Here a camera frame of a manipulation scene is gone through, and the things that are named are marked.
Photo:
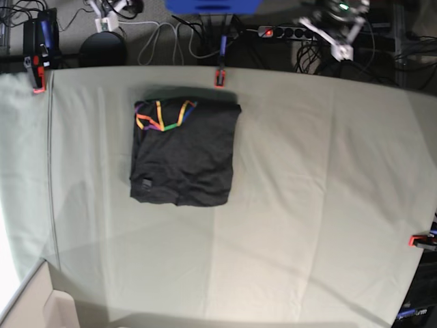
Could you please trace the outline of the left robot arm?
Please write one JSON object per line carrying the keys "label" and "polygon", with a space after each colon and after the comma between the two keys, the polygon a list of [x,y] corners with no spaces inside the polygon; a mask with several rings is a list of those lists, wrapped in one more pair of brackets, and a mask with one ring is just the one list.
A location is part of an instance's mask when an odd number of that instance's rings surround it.
{"label": "left robot arm", "polygon": [[353,42],[366,22],[370,1],[318,1],[310,14],[299,23],[330,45],[330,54],[338,61],[352,61]]}

